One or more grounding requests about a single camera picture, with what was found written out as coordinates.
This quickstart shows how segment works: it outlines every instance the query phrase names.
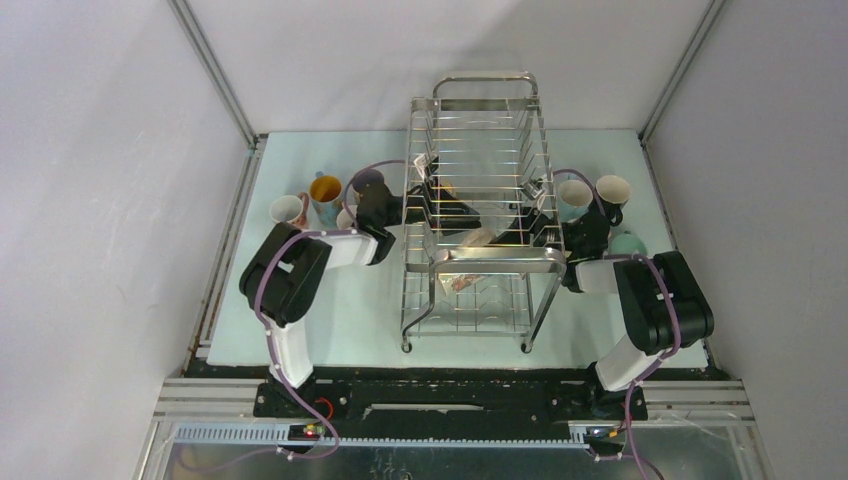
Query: stainless steel dish rack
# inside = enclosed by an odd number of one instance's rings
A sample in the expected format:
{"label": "stainless steel dish rack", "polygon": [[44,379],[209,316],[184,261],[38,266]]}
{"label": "stainless steel dish rack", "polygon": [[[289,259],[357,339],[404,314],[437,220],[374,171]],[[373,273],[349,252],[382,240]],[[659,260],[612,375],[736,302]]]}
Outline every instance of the stainless steel dish rack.
{"label": "stainless steel dish rack", "polygon": [[[493,81],[523,81],[530,93],[439,98],[446,83]],[[565,271],[535,78],[457,74],[413,99],[405,192],[403,351],[413,336],[487,335],[520,337],[529,353]],[[464,246],[477,227],[497,244]],[[446,290],[440,275],[471,284]]]}

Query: white wall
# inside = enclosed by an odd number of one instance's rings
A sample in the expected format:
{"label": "white wall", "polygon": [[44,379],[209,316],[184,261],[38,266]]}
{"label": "white wall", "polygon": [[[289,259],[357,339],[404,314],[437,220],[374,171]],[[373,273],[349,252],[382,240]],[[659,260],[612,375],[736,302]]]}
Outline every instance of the white wall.
{"label": "white wall", "polygon": [[848,3],[731,2],[655,138],[681,249],[779,478],[844,478]]}
{"label": "white wall", "polygon": [[639,128],[708,0],[199,0],[258,132],[393,130],[449,70],[529,70],[548,128]]}
{"label": "white wall", "polygon": [[129,478],[246,148],[166,2],[2,9],[0,478]]}

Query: cable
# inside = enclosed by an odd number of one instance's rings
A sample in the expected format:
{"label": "cable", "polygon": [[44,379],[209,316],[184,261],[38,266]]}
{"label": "cable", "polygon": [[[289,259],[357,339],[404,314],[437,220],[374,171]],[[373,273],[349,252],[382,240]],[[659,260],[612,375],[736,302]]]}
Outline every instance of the cable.
{"label": "cable", "polygon": [[583,183],[585,183],[589,187],[589,190],[592,192],[592,198],[594,198],[595,203],[598,204],[598,210],[601,212],[601,215],[606,215],[606,212],[604,211],[604,203],[601,201],[601,196],[598,195],[598,191],[595,189],[595,186],[592,185],[592,182],[589,181],[586,175],[583,175],[581,172],[573,168],[561,168],[559,170],[554,170],[553,173],[551,173],[551,176],[555,177],[561,173],[570,173],[582,180]]}
{"label": "cable", "polygon": [[[680,350],[680,343],[682,341],[680,336],[680,322],[677,318],[677,310],[674,309],[674,304],[671,301],[671,294],[668,292],[668,286],[665,284],[665,280],[663,280],[662,275],[660,275],[660,271],[657,269],[657,266],[654,265],[654,262],[651,261],[650,258],[642,255],[641,253],[634,253],[632,256],[630,255],[609,255],[604,257],[610,260],[624,260],[624,259],[632,259],[641,261],[645,265],[647,265],[648,269],[651,271],[651,274],[654,276],[654,279],[657,281],[657,286],[660,287],[660,292],[663,296],[663,302],[665,303],[665,307],[668,310],[669,317],[671,319],[671,329],[674,335],[674,343],[672,344],[671,350],[660,355],[658,359],[656,359],[648,368],[645,369],[639,376],[637,376],[630,385],[627,387],[627,392],[624,395],[624,430],[627,434],[626,440],[630,443],[630,452],[631,455],[627,455],[627,458],[632,458],[634,462],[636,462],[636,467],[639,469],[639,473],[642,475],[644,480],[648,480],[648,474],[645,473],[645,468],[642,466],[644,463],[651,468],[660,479],[663,478],[662,474],[657,470],[657,468],[651,464],[649,461],[642,459],[639,457],[639,453],[636,450],[636,439],[633,438],[633,425],[632,420],[630,418],[630,400],[633,397],[633,391],[636,389],[636,386],[642,383],[646,378],[648,378],[652,373],[654,373],[660,365],[663,364],[666,360],[674,356]],[[607,457],[597,457],[600,460],[616,460],[619,457],[616,456],[607,456]]]}
{"label": "cable", "polygon": [[[633,455],[630,455],[630,454],[627,454],[627,453],[622,453],[621,456],[619,456],[619,455],[607,455],[605,457],[602,457],[602,456],[598,455],[595,452],[595,450],[592,449],[592,447],[589,447],[589,451],[587,451],[586,453],[590,457],[594,458],[596,462],[609,462],[609,461],[613,461],[613,460],[623,460],[625,458],[633,459]],[[651,463],[647,460],[644,460],[644,459],[642,461],[645,462],[645,465],[647,465],[651,470],[653,470],[655,474],[657,474],[657,478],[659,478],[659,480],[665,480],[665,477],[663,476],[662,472],[660,472],[660,469],[657,468],[656,465],[654,465],[653,463]]]}
{"label": "cable", "polygon": [[371,165],[368,165],[367,167],[365,167],[365,168],[359,170],[358,172],[354,173],[353,176],[350,177],[350,180],[347,181],[347,185],[345,185],[345,189],[342,191],[342,208],[344,208],[344,211],[347,212],[347,214],[353,220],[353,226],[355,228],[359,228],[359,223],[356,221],[356,215],[354,215],[353,212],[350,211],[350,207],[347,206],[347,192],[348,192],[348,190],[350,190],[350,186],[353,183],[353,180],[356,177],[358,177],[361,173],[363,173],[365,170],[371,170],[372,168],[381,167],[383,165],[392,165],[392,164],[399,164],[399,163],[405,164],[406,160],[383,160],[381,162],[372,163]]}
{"label": "cable", "polygon": [[[344,207],[347,214],[350,215],[350,217],[353,219],[353,223],[354,223],[355,226],[358,227],[358,225],[356,223],[356,216],[353,215],[353,213],[350,211],[350,208],[348,208],[347,201],[346,201],[347,193],[348,193],[348,190],[350,189],[350,185],[353,183],[353,179],[356,178],[359,174],[361,174],[365,170],[368,170],[368,169],[371,169],[371,168],[376,168],[376,167],[379,167],[379,166],[382,166],[382,165],[397,164],[397,163],[405,163],[405,161],[404,160],[384,160],[384,161],[381,161],[381,162],[373,163],[373,164],[368,165],[367,167],[359,170],[358,172],[356,172],[353,175],[353,177],[351,177],[351,179],[347,182],[347,185],[345,185],[345,189],[344,189],[344,192],[343,192],[343,195],[342,195],[342,206]],[[267,286],[268,286],[268,280],[271,278],[271,274],[273,273],[274,268],[280,262],[280,260],[283,258],[283,256],[288,251],[288,249],[292,247],[292,245],[294,245],[295,243],[297,243],[297,241],[299,241],[303,238],[306,238],[306,237],[350,235],[351,233],[352,233],[351,230],[334,230],[334,231],[327,231],[327,232],[311,231],[311,232],[299,232],[299,233],[295,234],[294,236],[292,236],[288,241],[286,241],[283,244],[282,247],[280,247],[280,249],[277,251],[277,253],[274,254],[274,257],[268,263],[268,267],[265,269],[265,272],[262,275],[262,279],[259,281],[259,286],[256,289],[256,298],[254,299],[254,302],[253,302],[253,311],[256,314],[256,318],[258,318],[259,321],[262,322],[262,325],[265,327],[265,334],[266,334],[265,338],[266,338],[266,343],[268,345],[268,353],[271,356],[271,365],[275,368],[275,370],[278,373],[277,377],[280,379],[281,383],[283,384],[283,387],[285,387],[285,389],[289,393],[289,395],[301,407],[303,407],[307,412],[309,412],[312,416],[314,416],[315,419],[317,419],[319,422],[321,422],[321,424],[324,425],[324,427],[326,427],[327,430],[330,431],[330,433],[333,435],[333,446],[332,446],[332,448],[330,450],[326,451],[326,452],[319,453],[319,454],[316,454],[316,455],[308,455],[308,454],[302,454],[302,453],[287,451],[287,450],[283,449],[282,447],[259,448],[259,449],[247,452],[244,455],[238,456],[238,457],[236,457],[236,458],[234,458],[234,459],[232,459],[228,462],[225,462],[221,465],[217,465],[215,467],[209,467],[209,468],[198,468],[198,467],[191,467],[189,465],[186,465],[185,461],[182,458],[182,450],[183,449],[180,448],[178,453],[177,453],[177,463],[182,468],[184,468],[185,470],[192,472],[192,473],[200,473],[200,474],[213,473],[213,472],[217,472],[219,470],[224,470],[226,468],[229,468],[229,467],[231,467],[231,466],[233,466],[233,465],[235,465],[235,464],[237,464],[237,463],[239,463],[243,460],[246,460],[250,457],[253,457],[255,455],[261,455],[261,454],[264,454],[264,453],[275,453],[275,452],[276,453],[283,453],[283,452],[286,452],[289,459],[292,459],[292,458],[319,459],[319,458],[328,457],[328,456],[332,455],[333,453],[335,453],[336,450],[338,450],[339,444],[340,444],[339,434],[329,421],[333,417],[333,413],[334,413],[333,404],[330,403],[329,400],[327,400],[326,398],[323,398],[323,397],[316,399],[316,402],[326,403],[327,406],[330,409],[330,412],[327,415],[327,417],[326,418],[323,417],[320,413],[318,413],[317,410],[312,408],[309,404],[306,403],[305,400],[303,400],[303,398],[301,398],[297,394],[297,391],[294,389],[294,387],[291,385],[291,383],[288,381],[288,379],[285,377],[285,375],[283,375],[282,364],[280,363],[280,357],[277,354],[277,350],[276,350],[275,345],[274,345],[274,340],[271,336],[271,323],[270,323],[269,320],[265,319],[264,315],[262,315],[261,305],[262,305],[262,297],[265,294],[265,288],[267,288]]]}
{"label": "cable", "polygon": [[336,431],[335,427],[324,418],[323,415],[318,413],[317,410],[312,408],[306,400],[300,398],[300,395],[297,394],[297,391],[292,386],[291,382],[288,381],[286,376],[283,374],[283,366],[280,362],[280,357],[277,354],[277,349],[274,345],[274,337],[271,334],[271,321],[267,320],[264,315],[262,315],[262,296],[265,294],[265,288],[268,286],[268,280],[271,278],[271,273],[273,273],[274,269],[277,267],[277,264],[283,258],[283,255],[288,251],[289,248],[292,247],[298,241],[307,238],[307,237],[318,237],[318,236],[342,236],[342,235],[351,235],[353,230],[331,230],[331,231],[310,231],[310,232],[299,232],[295,235],[292,235],[274,256],[271,258],[271,261],[268,262],[268,266],[265,268],[265,273],[262,275],[262,279],[259,281],[259,286],[256,288],[256,298],[253,301],[253,311],[256,314],[256,318],[262,322],[262,325],[265,326],[265,341],[268,345],[268,352],[271,354],[271,366],[275,372],[277,372],[277,378],[280,380],[280,383],[283,384],[286,391],[289,395],[297,402],[304,410],[309,412],[315,419],[321,422],[327,430],[333,435],[333,446],[330,450],[326,452],[318,453],[315,455],[309,455],[304,453],[296,453],[292,451],[286,451],[280,447],[280,450],[287,452],[289,459],[291,458],[309,458],[309,459],[318,459],[324,458],[332,455],[339,449],[339,433]]}
{"label": "cable", "polygon": [[335,409],[333,408],[333,404],[330,403],[329,400],[327,400],[324,397],[318,397],[318,398],[315,399],[315,401],[313,403],[324,403],[324,404],[326,404],[327,407],[330,409],[330,413],[327,414],[327,420],[330,420],[330,419],[333,418],[333,412],[335,412]]}

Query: light blue tabletop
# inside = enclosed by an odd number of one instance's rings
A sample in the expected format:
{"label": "light blue tabletop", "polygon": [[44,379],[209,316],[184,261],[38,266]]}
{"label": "light blue tabletop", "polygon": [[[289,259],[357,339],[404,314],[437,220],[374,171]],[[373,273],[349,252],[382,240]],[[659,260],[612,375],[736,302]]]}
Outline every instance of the light blue tabletop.
{"label": "light blue tabletop", "polygon": [[[616,231],[638,235],[648,253],[671,250],[651,178],[635,132],[631,130],[548,131],[554,169],[572,167],[590,179],[615,174],[627,179],[633,195]],[[238,290],[247,263],[271,231],[271,203],[282,195],[306,191],[316,171],[346,183],[354,172],[379,160],[404,158],[406,132],[272,133],[259,167],[241,236],[215,322],[207,361],[212,365],[265,365],[269,355],[261,324]],[[403,168],[382,171],[396,195],[403,190]],[[310,226],[322,228],[310,208]],[[625,335],[615,295],[557,293],[535,341],[523,354],[519,340],[503,337],[413,338],[414,349],[400,349],[403,278],[401,229],[398,244],[375,267],[327,271],[304,317],[316,365],[362,367],[579,368],[605,355]],[[681,350],[666,366],[707,365],[701,342]]]}

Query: mug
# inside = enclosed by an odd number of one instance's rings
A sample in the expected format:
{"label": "mug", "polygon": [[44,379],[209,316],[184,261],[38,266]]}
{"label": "mug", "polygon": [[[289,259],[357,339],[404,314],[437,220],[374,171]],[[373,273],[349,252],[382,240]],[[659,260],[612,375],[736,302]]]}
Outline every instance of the mug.
{"label": "mug", "polygon": [[557,210],[560,222],[572,222],[589,211],[592,189],[582,180],[569,179],[557,187]]}
{"label": "mug", "polygon": [[648,249],[641,238],[630,232],[624,232],[613,237],[610,242],[611,255],[633,255],[634,253],[648,254]]}
{"label": "mug", "polygon": [[[350,209],[350,213],[353,216],[356,216],[356,207],[357,205],[348,205],[347,208]],[[353,218],[347,214],[347,211],[343,208],[341,212],[339,212],[339,216],[336,217],[336,227],[339,230],[348,230],[353,228]]]}
{"label": "mug", "polygon": [[309,186],[312,206],[321,223],[328,227],[336,225],[336,217],[342,211],[342,182],[323,172],[315,173],[315,180]]}
{"label": "mug", "polygon": [[306,210],[309,208],[309,195],[300,192],[297,195],[286,195],[274,200],[268,209],[274,223],[287,222],[295,228],[306,230],[309,221]]}
{"label": "mug", "polygon": [[[617,227],[624,220],[624,214],[621,209],[630,200],[630,184],[627,180],[617,175],[604,175],[595,183],[595,191],[598,192],[598,197],[601,198],[601,203],[604,206],[604,214],[609,220],[610,225]],[[597,204],[592,204],[589,208],[597,209]]]}
{"label": "mug", "polygon": [[386,183],[386,179],[379,170],[369,168],[353,177],[350,183],[351,187],[353,187],[353,199],[356,203],[359,203],[359,195],[365,187],[372,183]]}

